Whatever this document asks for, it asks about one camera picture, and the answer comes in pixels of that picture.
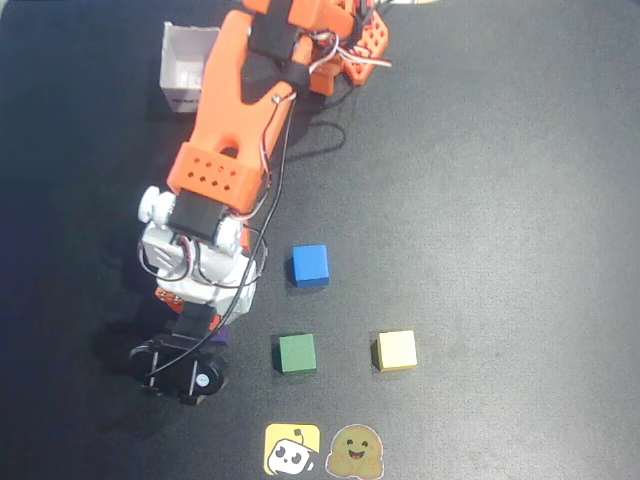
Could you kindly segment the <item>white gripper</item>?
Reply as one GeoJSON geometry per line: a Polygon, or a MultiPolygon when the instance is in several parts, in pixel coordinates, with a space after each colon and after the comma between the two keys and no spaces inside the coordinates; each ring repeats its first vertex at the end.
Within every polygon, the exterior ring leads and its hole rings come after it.
{"type": "Polygon", "coordinates": [[[176,313],[188,304],[230,320],[249,311],[257,281],[249,228],[225,205],[187,190],[174,194],[150,186],[138,219],[144,224],[138,261],[155,277],[157,299],[176,313]]]}

